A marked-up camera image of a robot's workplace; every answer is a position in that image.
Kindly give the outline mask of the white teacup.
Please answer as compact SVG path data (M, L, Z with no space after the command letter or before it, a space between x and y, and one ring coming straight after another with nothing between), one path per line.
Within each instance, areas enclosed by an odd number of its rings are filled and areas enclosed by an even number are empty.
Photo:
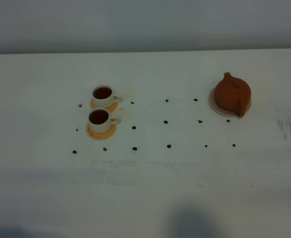
M89 129L95 133L105 133L110 130L113 125L117 125L121 119L112 116L105 108L95 108L88 116Z
M122 97L115 94L110 86L100 85L92 90L92 102L97 108L109 108L121 101Z

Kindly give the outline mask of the front white teacup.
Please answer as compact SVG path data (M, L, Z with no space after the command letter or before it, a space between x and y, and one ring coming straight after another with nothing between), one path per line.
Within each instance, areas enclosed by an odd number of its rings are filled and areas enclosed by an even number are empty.
M113 125L117 125L121 119L112 116L105 108L95 108L88 116L89 129L95 133L105 133L110 130Z

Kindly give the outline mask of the cream teapot coaster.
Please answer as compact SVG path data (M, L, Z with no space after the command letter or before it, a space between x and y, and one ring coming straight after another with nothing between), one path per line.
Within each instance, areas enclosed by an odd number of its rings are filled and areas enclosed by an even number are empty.
M218 114L226 117L236 117L240 116L236 114L236 111L231 111L222 108L216 101L215 93L219 95L219 99L225 99L225 102L230 102L230 105L238 106L238 110L240 110L240 106L245 106L244 114L246 114L251 107L251 91L245 89L216 89L214 88L209 94L209 105L211 108Z

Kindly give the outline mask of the brown clay teapot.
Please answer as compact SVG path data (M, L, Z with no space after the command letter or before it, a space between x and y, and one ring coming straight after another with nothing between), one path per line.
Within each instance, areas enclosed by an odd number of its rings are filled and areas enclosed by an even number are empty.
M251 89L242 79L233 77L229 72L224 74L215 87L214 100L224 110L232 111L239 118L245 115L251 99Z

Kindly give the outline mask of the rear white teacup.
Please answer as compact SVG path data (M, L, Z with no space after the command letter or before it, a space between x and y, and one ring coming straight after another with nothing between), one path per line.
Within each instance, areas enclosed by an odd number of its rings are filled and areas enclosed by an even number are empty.
M97 108L109 108L121 101L122 97L115 94L110 86L100 85L92 90L92 102Z

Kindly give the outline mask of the rear orange coaster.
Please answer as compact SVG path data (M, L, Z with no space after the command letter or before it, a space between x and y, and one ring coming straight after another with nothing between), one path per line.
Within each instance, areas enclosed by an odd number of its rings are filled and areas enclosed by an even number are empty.
M115 102L114 99L107 99L106 101L102 101L102 100L95 100L95 99L91 99L90 100L90 108L96 109L96 108L103 108L108 110L110 113L114 112L116 110L118 106L118 102Z

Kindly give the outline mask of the front orange coaster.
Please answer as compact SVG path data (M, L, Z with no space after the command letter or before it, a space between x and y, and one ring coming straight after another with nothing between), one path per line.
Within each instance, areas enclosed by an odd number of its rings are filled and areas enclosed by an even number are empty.
M87 135L94 140L106 140L115 134L116 129L117 129L117 126L112 125L108 131L106 131L104 133L96 133L90 129L88 123L86 125Z

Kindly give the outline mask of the orange coaster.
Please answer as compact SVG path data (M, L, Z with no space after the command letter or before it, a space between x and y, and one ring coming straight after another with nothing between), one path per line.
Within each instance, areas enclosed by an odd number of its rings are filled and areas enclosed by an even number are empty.
M115 102L114 99L107 99L106 101L102 101L102 100L95 100L95 99L91 99L90 100L90 108L96 109L96 108L103 108L108 110L110 113L114 112L116 110L118 106L118 102Z
M117 129L117 126L112 125L108 131L106 131L104 133L96 133L90 129L88 123L86 125L87 135L94 140L106 140L115 134L116 129Z

